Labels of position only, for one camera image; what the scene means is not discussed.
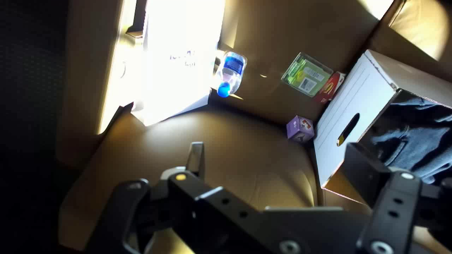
blue bottle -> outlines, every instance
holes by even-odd
[[[245,59],[234,52],[227,52],[214,73],[216,95],[228,97],[234,95],[241,83]]]

